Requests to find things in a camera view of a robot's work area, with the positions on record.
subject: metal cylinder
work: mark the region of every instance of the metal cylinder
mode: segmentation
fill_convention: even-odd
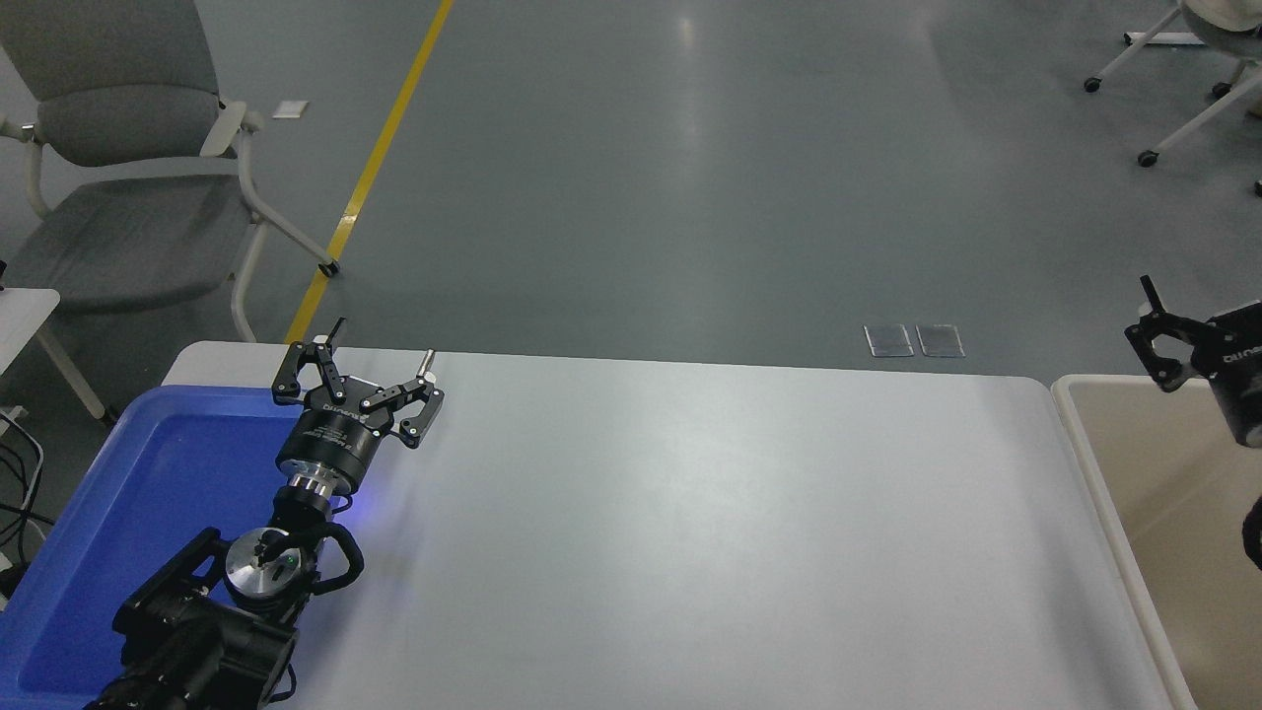
[[[279,468],[280,473],[289,475],[290,487],[308,491],[324,501],[351,488],[342,474],[316,462],[289,459],[280,462]]]
[[[322,468],[324,478],[336,478],[333,494],[353,494],[380,445],[380,434],[356,416],[337,410],[308,410],[280,448],[276,467],[292,477]]]
[[[255,528],[232,542],[223,559],[223,576],[237,604],[252,607],[278,599],[303,574],[304,552],[297,547],[259,564],[262,549],[284,536],[285,531],[278,528]]]

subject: gray floor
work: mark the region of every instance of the gray floor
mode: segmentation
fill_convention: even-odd
[[[270,122],[257,179],[317,240],[437,5],[198,4],[227,96],[312,100],[303,120]],[[1161,11],[456,0],[316,324],[345,314],[348,343],[385,347],[1045,383],[1140,373],[1121,335],[1140,274],[1196,317],[1262,294],[1262,121],[1233,108],[1157,166],[1135,163],[1206,105],[1230,61],[1148,48],[1082,91],[1121,33]],[[8,62],[0,101],[34,113]],[[50,198],[91,179],[48,163]],[[20,149],[0,144],[0,248],[35,224],[20,185]],[[279,339],[312,265],[274,238],[262,267],[250,314]],[[873,359],[862,325],[877,323],[953,323],[968,358]],[[57,325],[119,405],[188,342],[233,337],[226,289]],[[49,445],[40,508],[56,513],[105,433],[34,348],[0,402],[33,412]]]

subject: blue tray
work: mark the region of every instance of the blue tray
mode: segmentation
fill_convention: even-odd
[[[93,700],[122,670],[110,628],[122,600],[203,528],[231,538],[268,522],[284,484],[274,460],[299,411],[266,390],[162,387],[138,399],[0,613],[0,707]]]

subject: chair backrest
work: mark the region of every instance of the chair backrest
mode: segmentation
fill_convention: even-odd
[[[0,0],[0,45],[80,165],[197,155],[218,115],[192,0]]]

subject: white desk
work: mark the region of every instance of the white desk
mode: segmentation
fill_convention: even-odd
[[[266,387],[283,349],[197,343],[167,383]],[[382,385],[418,362],[338,351]],[[428,439],[339,516],[367,570],[308,607],[297,707],[1170,706],[1039,383],[434,371]]]
[[[61,340],[44,324],[61,299],[62,296],[50,288],[0,290],[0,373],[9,368],[21,348],[34,337],[92,419],[112,424],[112,412],[106,410],[101,399],[66,353]]]
[[[0,290],[0,373],[9,370],[61,299],[50,288]]]

